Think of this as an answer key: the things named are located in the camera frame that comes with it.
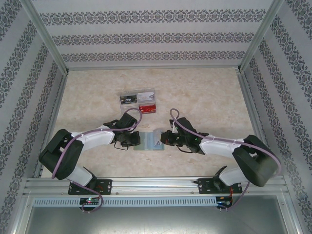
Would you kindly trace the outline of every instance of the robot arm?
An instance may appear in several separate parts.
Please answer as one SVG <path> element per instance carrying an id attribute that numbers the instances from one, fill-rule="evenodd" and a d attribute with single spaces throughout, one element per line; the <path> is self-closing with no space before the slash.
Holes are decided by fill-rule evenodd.
<path id="1" fill-rule="evenodd" d="M 93 189 L 96 177 L 86 168 L 77 165 L 77 161 L 82 152 L 100 145 L 109 145 L 120 142 L 122 147 L 135 146 L 140 144 L 138 132 L 130 131 L 107 131 L 105 129 L 124 129 L 137 123 L 131 115 L 124 113 L 120 120 L 104 123 L 98 127 L 99 131 L 82 135 L 74 140 L 67 149 L 64 158 L 57 170 L 56 178 L 59 180 L 68 179 L 82 186 Z M 59 130 L 51 139 L 49 144 L 41 152 L 39 161 L 50 171 L 53 172 L 63 149 L 68 142 L 81 133 L 70 133 L 65 129 Z"/>
<path id="2" fill-rule="evenodd" d="M 185 117 L 179 118 L 177 121 L 187 129 L 197 133 Z M 219 191 L 222 191 L 223 187 L 247 181 L 256 186 L 263 187 L 278 168 L 276 162 L 267 154 L 235 143 L 235 141 L 245 142 L 258 146 L 271 153 L 267 146 L 256 136 L 249 135 L 245 139 L 233 139 L 231 143 L 227 143 L 214 140 L 215 137 L 207 133 L 199 134 L 203 137 L 209 135 L 211 139 L 197 137 L 185 131 L 176 123 L 173 123 L 172 120 L 170 120 L 170 123 L 172 124 L 173 131 L 168 130 L 162 134 L 161 141 L 164 144 L 177 146 L 178 148 L 186 145 L 191 153 L 203 155 L 216 154 L 236 160 L 238 167 L 228 168 L 225 166 L 215 174 L 214 186 L 217 187 Z"/>

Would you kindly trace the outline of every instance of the red label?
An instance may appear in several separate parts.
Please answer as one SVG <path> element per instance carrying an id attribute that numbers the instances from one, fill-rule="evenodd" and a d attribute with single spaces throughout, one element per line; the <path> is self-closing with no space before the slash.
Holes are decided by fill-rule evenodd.
<path id="1" fill-rule="evenodd" d="M 141 111 L 143 114 L 155 113 L 155 112 L 156 112 L 156 105 L 139 106 L 138 108 L 140 109 L 140 111 Z"/>

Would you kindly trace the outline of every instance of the marble floor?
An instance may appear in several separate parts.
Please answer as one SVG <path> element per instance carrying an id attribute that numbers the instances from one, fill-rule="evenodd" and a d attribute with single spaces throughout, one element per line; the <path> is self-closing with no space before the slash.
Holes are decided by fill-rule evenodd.
<path id="1" fill-rule="evenodd" d="M 71 71 L 54 132 L 86 131 L 119 119 L 118 93 L 145 88 L 155 88 L 157 113 L 144 115 L 138 131 L 169 130 L 174 107 L 200 132 L 226 138 L 253 134 L 234 68 Z M 84 152 L 78 164 L 98 177 L 135 177 L 212 176 L 236 162 L 170 146 L 164 151 L 122 151 L 108 145 Z M 50 176 L 44 168 L 42 177 Z"/>

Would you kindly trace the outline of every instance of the patterned wallpaper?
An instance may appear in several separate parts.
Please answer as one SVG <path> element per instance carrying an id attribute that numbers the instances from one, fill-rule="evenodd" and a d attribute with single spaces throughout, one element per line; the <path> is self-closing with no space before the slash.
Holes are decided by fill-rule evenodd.
<path id="1" fill-rule="evenodd" d="M 67 66 L 239 65 L 272 0 L 34 0 Z"/>
<path id="2" fill-rule="evenodd" d="M 311 16 L 308 0 L 285 1 L 245 70 L 304 233 L 312 233 Z"/>
<path id="3" fill-rule="evenodd" d="M 18 0 L 0 0 L 0 234 L 34 174 L 63 76 Z"/>

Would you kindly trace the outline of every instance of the gray metal floor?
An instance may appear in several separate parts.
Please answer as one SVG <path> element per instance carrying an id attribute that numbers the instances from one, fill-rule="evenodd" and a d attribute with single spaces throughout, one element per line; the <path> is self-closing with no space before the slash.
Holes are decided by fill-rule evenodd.
<path id="1" fill-rule="evenodd" d="M 246 196 L 233 211 L 215 207 L 34 207 L 28 234 L 285 234 L 275 196 Z"/>

